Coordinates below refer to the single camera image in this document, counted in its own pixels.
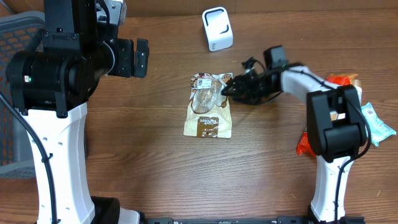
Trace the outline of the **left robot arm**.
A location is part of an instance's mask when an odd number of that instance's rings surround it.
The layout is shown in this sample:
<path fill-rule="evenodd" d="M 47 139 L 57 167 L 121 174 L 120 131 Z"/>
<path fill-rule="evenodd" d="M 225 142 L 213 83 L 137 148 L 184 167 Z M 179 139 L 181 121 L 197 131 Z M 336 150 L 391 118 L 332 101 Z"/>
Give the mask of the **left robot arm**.
<path fill-rule="evenodd" d="M 92 196 L 86 176 L 88 100 L 103 76 L 143 78 L 149 43 L 121 39 L 124 1 L 45 1 L 42 51 L 23 50 L 6 68 L 6 102 L 28 133 L 39 193 L 38 223 L 146 222 L 114 197 Z"/>

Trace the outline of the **beige clear pouch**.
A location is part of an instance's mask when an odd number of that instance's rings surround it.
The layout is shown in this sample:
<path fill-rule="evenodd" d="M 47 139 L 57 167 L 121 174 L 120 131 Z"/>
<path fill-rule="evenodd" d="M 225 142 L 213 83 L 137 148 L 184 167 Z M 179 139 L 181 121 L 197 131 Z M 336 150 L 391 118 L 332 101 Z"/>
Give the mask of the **beige clear pouch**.
<path fill-rule="evenodd" d="M 184 136 L 225 138 L 232 136 L 232 118 L 227 96 L 221 94 L 232 73 L 197 73 L 190 79 L 190 101 Z"/>

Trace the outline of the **teal tissue packet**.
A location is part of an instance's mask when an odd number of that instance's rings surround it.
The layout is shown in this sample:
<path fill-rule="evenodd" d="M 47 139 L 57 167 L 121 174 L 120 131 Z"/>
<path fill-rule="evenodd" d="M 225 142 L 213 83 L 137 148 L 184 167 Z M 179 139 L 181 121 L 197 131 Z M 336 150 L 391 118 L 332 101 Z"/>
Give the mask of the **teal tissue packet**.
<path fill-rule="evenodd" d="M 378 147 L 379 143 L 392 135 L 396 135 L 396 131 L 386 125 L 376 114 L 372 104 L 366 103 L 361 107 L 361 111 L 368 122 L 371 130 L 371 142 Z"/>

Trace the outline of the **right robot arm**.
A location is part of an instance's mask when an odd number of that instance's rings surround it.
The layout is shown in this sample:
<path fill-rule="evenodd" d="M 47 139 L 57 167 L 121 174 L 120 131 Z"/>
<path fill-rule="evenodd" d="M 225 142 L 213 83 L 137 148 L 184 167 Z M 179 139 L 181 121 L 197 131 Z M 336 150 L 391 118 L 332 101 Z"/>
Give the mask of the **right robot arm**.
<path fill-rule="evenodd" d="M 290 94 L 306 105 L 307 137 L 317 157 L 315 193 L 308 207 L 308 223 L 364 223 L 363 217 L 347 217 L 344 201 L 353 162 L 371 144 L 369 125 L 362 114 L 353 85 L 337 85 L 317 76 L 302 63 L 290 63 L 283 46 L 263 53 L 263 71 L 251 57 L 242 63 L 245 72 L 227 82 L 222 95 L 248 105 Z"/>

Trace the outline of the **orange noodle packet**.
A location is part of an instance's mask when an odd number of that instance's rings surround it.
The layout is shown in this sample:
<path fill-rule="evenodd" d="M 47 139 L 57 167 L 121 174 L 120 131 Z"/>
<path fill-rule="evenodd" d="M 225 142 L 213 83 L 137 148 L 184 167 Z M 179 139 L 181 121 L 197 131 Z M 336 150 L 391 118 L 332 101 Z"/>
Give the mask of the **orange noodle packet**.
<path fill-rule="evenodd" d="M 357 73 L 346 73 L 346 74 L 331 74 L 327 77 L 327 81 L 330 83 L 338 84 L 338 85 L 354 85 L 356 87 L 361 88 L 361 84 L 359 80 L 356 80 L 358 74 Z M 298 141 L 296 151 L 298 155 L 302 154 L 310 154 L 311 156 L 316 156 L 316 154 L 312 151 L 308 140 L 308 131 L 307 126 L 304 127 L 300 140 Z"/>

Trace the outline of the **white cream tube gold cap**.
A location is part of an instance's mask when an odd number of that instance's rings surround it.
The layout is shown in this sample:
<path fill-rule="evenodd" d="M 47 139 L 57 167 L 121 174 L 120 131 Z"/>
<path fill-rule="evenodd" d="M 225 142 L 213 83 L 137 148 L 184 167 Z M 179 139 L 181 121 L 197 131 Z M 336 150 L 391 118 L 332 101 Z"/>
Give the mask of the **white cream tube gold cap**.
<path fill-rule="evenodd" d="M 362 89 L 362 83 L 360 80 L 354 79 L 352 81 L 352 85 L 356 88 L 357 94 L 358 94 L 358 99 L 359 99 L 359 104 L 362 102 L 362 94 L 363 94 L 363 89 Z"/>

